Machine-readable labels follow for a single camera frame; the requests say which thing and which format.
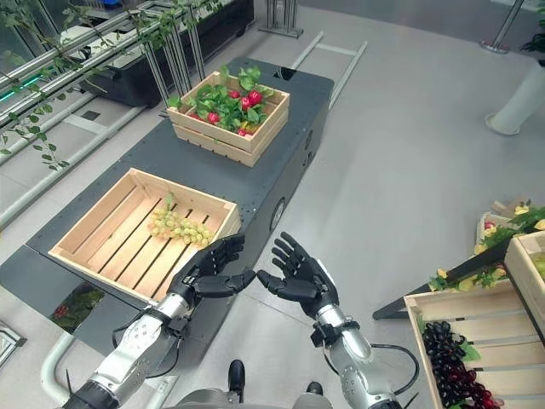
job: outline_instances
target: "robotic arm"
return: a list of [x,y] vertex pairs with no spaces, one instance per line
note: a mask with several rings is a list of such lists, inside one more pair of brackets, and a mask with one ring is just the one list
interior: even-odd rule
[[179,324],[199,298],[232,296],[254,279],[255,273],[249,269],[232,277],[217,275],[238,259],[243,248],[244,236],[234,235],[198,251],[173,278],[167,296],[136,316],[121,343],[63,407],[117,409],[123,405],[158,369],[176,340],[179,342]]
[[283,240],[274,240],[277,247],[272,253],[277,258],[272,263],[285,278],[260,270],[259,281],[272,294],[299,302],[305,314],[316,321],[311,339],[314,346],[329,352],[328,363],[339,375],[342,393],[351,407],[401,409],[358,323],[340,309],[335,284],[325,267],[287,233],[280,237]]

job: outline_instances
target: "empty wooden crate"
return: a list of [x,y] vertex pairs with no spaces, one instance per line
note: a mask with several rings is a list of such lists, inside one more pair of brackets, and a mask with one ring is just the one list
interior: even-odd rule
[[[213,72],[185,94],[181,98],[182,104],[194,98],[206,84],[222,84],[220,73]],[[225,85],[229,90],[242,90],[236,77],[227,77]],[[245,136],[190,117],[195,108],[188,105],[182,105],[180,110],[171,107],[168,112],[179,138],[252,167],[288,121],[289,108],[290,94],[274,89],[274,94],[266,98],[264,111],[268,116],[265,122],[253,135]]]
[[419,315],[424,321],[448,321],[451,331],[473,343],[480,359],[464,365],[477,371],[476,382],[493,396],[504,397],[502,409],[545,407],[545,347],[509,280],[490,289],[429,292],[404,299],[436,409],[443,405],[418,328]]
[[240,229],[236,204],[131,169],[49,254],[135,297],[160,300],[175,273],[202,248],[150,235],[149,216],[170,193],[173,211],[203,223],[212,241]]
[[545,282],[533,263],[537,257],[545,260],[545,232],[512,239],[505,256],[505,265],[545,339]]

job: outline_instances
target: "grape bunch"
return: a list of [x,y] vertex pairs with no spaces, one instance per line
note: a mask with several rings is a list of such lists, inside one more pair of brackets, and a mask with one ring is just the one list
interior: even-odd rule
[[499,409],[503,402],[492,399],[492,393],[483,384],[475,382],[477,372],[468,371],[463,365],[464,336],[450,332],[450,324],[446,321],[428,322],[422,339],[444,407],[464,402],[460,405],[462,409]]
[[182,239],[186,245],[195,243],[206,246],[213,237],[203,224],[192,222],[168,208],[155,209],[149,216],[147,227],[153,237]]

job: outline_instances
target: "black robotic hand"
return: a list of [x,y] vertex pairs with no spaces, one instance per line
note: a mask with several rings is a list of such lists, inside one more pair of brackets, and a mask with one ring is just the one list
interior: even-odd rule
[[199,250],[176,274],[169,292],[180,294],[186,300],[195,297],[222,298],[232,296],[246,288],[255,278],[255,272],[246,268],[242,274],[218,276],[225,266],[238,260],[244,249],[244,236],[234,234],[218,239]]
[[280,298],[297,301],[312,319],[322,307],[339,305],[337,289],[318,261],[286,232],[282,232],[280,237],[283,240],[274,240],[277,247],[272,249],[272,253],[278,258],[273,258],[272,264],[282,270],[285,279],[260,270],[257,278],[265,288]]

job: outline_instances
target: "dark gray table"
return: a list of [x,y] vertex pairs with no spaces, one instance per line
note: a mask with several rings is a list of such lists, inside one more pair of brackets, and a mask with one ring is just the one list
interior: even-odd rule
[[[288,204],[319,147],[333,88],[328,78],[256,60],[235,59],[230,70],[253,65],[261,69],[263,84],[290,93],[288,123],[253,168],[176,138],[165,119],[0,266],[0,285],[49,317],[74,289],[90,282],[104,291],[104,297],[74,335],[109,353],[112,329],[128,322],[145,303],[63,265],[48,251],[131,167],[237,203],[246,245],[225,274],[253,266],[273,230],[275,213]],[[203,300],[192,317],[189,336],[211,342],[227,314],[226,306],[226,300]]]

